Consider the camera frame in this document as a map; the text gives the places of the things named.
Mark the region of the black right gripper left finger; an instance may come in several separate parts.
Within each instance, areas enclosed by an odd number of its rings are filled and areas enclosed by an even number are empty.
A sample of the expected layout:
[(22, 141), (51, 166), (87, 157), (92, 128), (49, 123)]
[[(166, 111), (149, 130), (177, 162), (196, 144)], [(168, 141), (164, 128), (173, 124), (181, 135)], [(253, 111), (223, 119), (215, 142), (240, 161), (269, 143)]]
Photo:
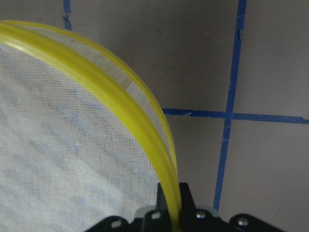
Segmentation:
[(163, 193), (163, 189), (161, 187), (161, 183), (157, 184), (157, 194), (156, 194), (156, 210), (168, 212), (168, 206), (165, 199), (165, 195)]

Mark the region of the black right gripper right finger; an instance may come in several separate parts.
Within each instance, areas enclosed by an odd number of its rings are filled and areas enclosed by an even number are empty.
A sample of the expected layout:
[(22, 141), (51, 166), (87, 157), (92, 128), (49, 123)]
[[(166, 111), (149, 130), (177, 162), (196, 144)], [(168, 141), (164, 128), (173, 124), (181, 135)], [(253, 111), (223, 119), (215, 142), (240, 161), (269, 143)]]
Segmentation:
[(193, 214), (196, 206), (189, 188), (185, 182), (179, 183), (181, 192), (182, 214)]

